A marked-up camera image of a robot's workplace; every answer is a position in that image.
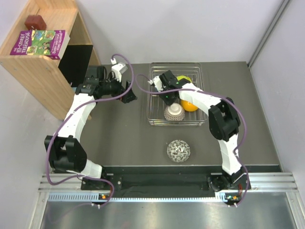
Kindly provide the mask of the lime green bowl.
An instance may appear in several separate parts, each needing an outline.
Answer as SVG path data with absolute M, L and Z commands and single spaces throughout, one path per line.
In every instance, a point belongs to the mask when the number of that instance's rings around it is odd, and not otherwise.
M 191 78 L 188 77 L 188 76 L 185 76 L 185 75 L 179 75 L 176 77 L 178 81 L 182 80 L 182 79 L 186 79 L 188 80 L 189 82 L 192 82 Z

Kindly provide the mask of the black white patterned bowl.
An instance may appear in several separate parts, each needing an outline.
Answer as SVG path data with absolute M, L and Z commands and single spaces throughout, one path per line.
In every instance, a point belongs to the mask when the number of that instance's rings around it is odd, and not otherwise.
M 167 156 L 175 163 L 182 163 L 189 159 L 190 146 L 183 140 L 173 140 L 167 146 Z

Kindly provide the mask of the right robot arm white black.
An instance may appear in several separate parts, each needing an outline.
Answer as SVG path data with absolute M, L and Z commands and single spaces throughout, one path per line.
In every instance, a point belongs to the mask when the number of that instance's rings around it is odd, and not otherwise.
M 233 102 L 228 98 L 205 94 L 192 81 L 179 80 L 170 70 L 154 77 L 151 84 L 157 92 L 161 92 L 159 97 L 172 109 L 172 113 L 178 112 L 174 102 L 180 99 L 190 102 L 207 115 L 210 133 L 217 139 L 222 156 L 222 173 L 209 175 L 209 186 L 213 191 L 235 188 L 240 183 L 242 165 L 236 149 L 241 122 L 232 107 Z

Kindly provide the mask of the dark red block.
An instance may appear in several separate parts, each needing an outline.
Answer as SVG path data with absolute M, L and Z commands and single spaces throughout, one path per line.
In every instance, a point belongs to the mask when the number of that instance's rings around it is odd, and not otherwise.
M 41 15 L 29 15 L 24 24 L 28 30 L 46 30 L 47 28 Z

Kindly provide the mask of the aluminium rail frame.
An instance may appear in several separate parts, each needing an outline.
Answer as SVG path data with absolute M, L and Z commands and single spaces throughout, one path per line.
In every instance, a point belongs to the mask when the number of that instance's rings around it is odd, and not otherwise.
M 302 229 L 305 206 L 291 173 L 249 165 L 251 188 L 199 198 L 115 198 L 110 181 L 43 175 L 31 229 Z

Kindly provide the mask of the patterned beige upturned bowl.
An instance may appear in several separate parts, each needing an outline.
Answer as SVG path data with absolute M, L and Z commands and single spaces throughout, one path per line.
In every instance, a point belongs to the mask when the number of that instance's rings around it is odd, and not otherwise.
M 167 121 L 182 121 L 185 117 L 185 110 L 180 104 L 173 103 L 165 107 L 164 117 Z

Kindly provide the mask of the orange yellow bowl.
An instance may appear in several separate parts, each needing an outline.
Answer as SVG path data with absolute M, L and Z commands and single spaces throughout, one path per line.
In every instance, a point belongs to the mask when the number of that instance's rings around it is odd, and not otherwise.
M 192 103 L 185 101 L 185 100 L 181 100 L 180 101 L 180 105 L 182 106 L 182 108 L 187 111 L 187 112 L 195 112 L 198 110 L 198 107 L 193 105 Z

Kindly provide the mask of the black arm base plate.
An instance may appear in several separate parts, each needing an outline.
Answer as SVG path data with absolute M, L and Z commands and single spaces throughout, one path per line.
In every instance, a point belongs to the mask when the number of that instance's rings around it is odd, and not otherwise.
M 199 198 L 251 188 L 245 170 L 231 175 L 221 166 L 106 166 L 102 178 L 115 198 Z

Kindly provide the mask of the wooden shelf unit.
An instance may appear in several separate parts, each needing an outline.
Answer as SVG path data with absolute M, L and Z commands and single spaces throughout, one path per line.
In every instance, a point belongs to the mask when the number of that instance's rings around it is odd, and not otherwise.
M 0 63 L 54 117 L 63 120 L 74 91 L 59 69 L 60 61 L 46 56 L 11 55 L 28 15 L 41 15 L 48 30 L 65 30 L 70 45 L 91 45 L 92 40 L 74 0 L 30 0 L 16 19 L 0 48 Z

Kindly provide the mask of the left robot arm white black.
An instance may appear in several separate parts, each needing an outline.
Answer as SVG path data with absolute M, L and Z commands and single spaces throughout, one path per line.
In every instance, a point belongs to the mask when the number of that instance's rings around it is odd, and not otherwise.
M 132 82 L 127 81 L 125 86 L 122 85 L 125 71 L 127 66 L 122 62 L 113 64 L 109 73 L 104 66 L 96 66 L 96 73 L 86 76 L 84 82 L 77 86 L 62 126 L 53 136 L 45 138 L 47 168 L 92 177 L 91 183 L 97 189 L 107 186 L 108 178 L 103 175 L 103 167 L 88 159 L 80 138 L 91 111 L 102 96 L 109 95 L 123 103 L 136 100 L 131 89 Z

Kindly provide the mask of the purple treehouse book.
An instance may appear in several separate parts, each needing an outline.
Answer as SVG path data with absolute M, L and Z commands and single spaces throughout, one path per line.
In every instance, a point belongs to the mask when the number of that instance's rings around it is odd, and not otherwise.
M 70 37 L 65 30 L 21 31 L 10 55 L 44 55 L 60 60 Z

